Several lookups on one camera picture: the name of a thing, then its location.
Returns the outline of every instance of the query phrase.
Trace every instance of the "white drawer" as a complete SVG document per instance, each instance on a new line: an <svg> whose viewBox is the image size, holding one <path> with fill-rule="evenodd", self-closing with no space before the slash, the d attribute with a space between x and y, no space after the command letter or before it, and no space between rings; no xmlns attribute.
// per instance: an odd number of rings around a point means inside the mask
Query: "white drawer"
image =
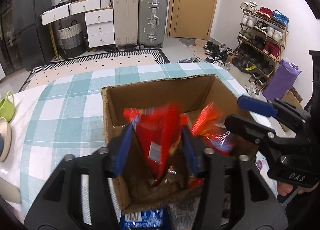
<svg viewBox="0 0 320 230"><path fill-rule="evenodd" d="M57 7L55 9L50 10L46 14L43 14L41 16L42 25L46 25L46 24L49 24L49 23L54 22L56 20L59 20L61 18L68 17L69 16L69 5L70 4L66 4L61 7Z"/></svg>
<svg viewBox="0 0 320 230"><path fill-rule="evenodd" d="M113 8L95 10L85 14L85 24L91 25L96 23L113 21Z"/></svg>
<svg viewBox="0 0 320 230"><path fill-rule="evenodd" d="M88 37L89 40L89 46L90 47L97 47L101 45L112 45L115 43L115 34L112 33L106 33L102 35L95 35Z"/></svg>
<svg viewBox="0 0 320 230"><path fill-rule="evenodd" d="M83 0L74 2L70 4L70 15L99 9L100 7L100 0Z"/></svg>
<svg viewBox="0 0 320 230"><path fill-rule="evenodd" d="M101 35L105 33L114 33L113 21L88 25L87 32L88 36Z"/></svg>

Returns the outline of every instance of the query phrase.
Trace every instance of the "teal checkered blanket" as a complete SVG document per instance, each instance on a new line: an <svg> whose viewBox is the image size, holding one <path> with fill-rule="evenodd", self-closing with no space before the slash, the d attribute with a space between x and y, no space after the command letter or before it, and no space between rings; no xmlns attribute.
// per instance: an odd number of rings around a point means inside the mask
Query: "teal checkered blanket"
<svg viewBox="0 0 320 230"><path fill-rule="evenodd" d="M24 215L51 172L68 153L90 155L104 146L101 88L192 75L216 75L236 95L247 94L224 69L210 63L131 66L59 78L42 92L26 133L21 158L21 199ZM260 123L266 118L253 117ZM83 198L87 184L83 181ZM85 222L89 207L84 206Z"/></svg>

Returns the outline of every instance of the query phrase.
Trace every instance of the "red snack bag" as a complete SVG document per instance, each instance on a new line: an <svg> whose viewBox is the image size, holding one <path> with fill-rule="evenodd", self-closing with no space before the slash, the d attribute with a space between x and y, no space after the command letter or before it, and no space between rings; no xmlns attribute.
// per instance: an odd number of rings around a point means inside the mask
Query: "red snack bag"
<svg viewBox="0 0 320 230"><path fill-rule="evenodd" d="M194 136L202 136L206 147L214 148L227 156L233 148L230 132L224 126L225 117L214 104L208 104L200 113L191 128Z"/></svg>
<svg viewBox="0 0 320 230"><path fill-rule="evenodd" d="M140 147L155 181L161 182L172 156L180 142L181 127L188 123L188 116L180 115L176 104L150 109L124 109L124 118L135 129Z"/></svg>

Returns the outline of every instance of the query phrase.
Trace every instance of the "suitcase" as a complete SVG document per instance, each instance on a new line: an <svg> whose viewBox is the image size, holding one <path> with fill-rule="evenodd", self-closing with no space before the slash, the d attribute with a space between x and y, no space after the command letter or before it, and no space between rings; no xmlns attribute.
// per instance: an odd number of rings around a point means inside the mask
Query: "suitcase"
<svg viewBox="0 0 320 230"><path fill-rule="evenodd" d="M163 47L168 0L139 0L139 43Z"/></svg>
<svg viewBox="0 0 320 230"><path fill-rule="evenodd" d="M138 43L138 8L139 0L113 0L116 46Z"/></svg>

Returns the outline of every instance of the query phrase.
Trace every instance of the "laundry basket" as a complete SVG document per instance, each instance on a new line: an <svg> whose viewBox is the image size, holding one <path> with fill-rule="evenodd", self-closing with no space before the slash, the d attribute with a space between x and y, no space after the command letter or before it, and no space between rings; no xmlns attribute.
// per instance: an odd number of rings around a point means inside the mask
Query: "laundry basket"
<svg viewBox="0 0 320 230"><path fill-rule="evenodd" d="M65 59L77 57L85 52L81 22L74 20L71 22L71 27L63 29L60 27L59 33L65 51Z"/></svg>

